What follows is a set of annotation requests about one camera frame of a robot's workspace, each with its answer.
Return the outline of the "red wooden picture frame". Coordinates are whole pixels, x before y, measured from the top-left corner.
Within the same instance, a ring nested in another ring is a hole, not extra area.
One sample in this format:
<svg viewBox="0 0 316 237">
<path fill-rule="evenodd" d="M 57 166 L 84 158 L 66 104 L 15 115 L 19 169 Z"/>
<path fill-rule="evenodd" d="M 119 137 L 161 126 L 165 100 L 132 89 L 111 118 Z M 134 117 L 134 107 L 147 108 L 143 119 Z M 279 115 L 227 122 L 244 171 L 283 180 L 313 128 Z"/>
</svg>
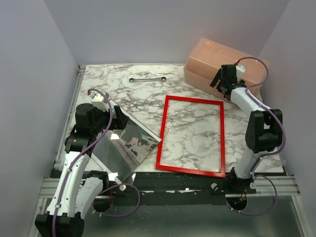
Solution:
<svg viewBox="0 0 316 237">
<path fill-rule="evenodd" d="M 167 95 L 160 137 L 157 170 L 226 176 L 222 101 Z"/>
</svg>

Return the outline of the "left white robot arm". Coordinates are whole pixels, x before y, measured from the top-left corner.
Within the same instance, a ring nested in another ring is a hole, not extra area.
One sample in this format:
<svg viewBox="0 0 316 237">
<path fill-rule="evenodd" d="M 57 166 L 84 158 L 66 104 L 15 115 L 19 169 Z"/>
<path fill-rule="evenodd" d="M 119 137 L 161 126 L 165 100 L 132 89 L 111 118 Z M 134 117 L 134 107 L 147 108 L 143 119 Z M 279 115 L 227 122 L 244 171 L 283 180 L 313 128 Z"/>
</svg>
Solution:
<svg viewBox="0 0 316 237">
<path fill-rule="evenodd" d="M 82 181 L 92 151 L 108 130 L 125 129 L 129 117 L 120 106 L 95 107 L 91 103 L 76 107 L 75 125 L 65 140 L 63 170 L 51 203 L 35 219 L 43 237 L 80 237 L 84 218 L 95 197 L 109 191 L 106 171 L 90 171 Z"/>
</svg>

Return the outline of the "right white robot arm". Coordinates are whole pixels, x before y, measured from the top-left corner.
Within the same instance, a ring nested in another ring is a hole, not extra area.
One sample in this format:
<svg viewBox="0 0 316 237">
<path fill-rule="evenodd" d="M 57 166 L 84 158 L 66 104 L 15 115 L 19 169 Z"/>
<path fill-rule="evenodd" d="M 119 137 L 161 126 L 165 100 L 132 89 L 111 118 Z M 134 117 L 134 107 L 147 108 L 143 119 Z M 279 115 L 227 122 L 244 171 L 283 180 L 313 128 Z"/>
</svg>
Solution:
<svg viewBox="0 0 316 237">
<path fill-rule="evenodd" d="M 235 64 L 222 65 L 210 84 L 235 103 L 247 116 L 245 133 L 247 148 L 224 181 L 213 188 L 215 192 L 237 194 L 250 186 L 252 175 L 265 156 L 270 156 L 283 142 L 282 112 L 262 104 L 246 88 L 244 81 L 237 80 Z"/>
</svg>

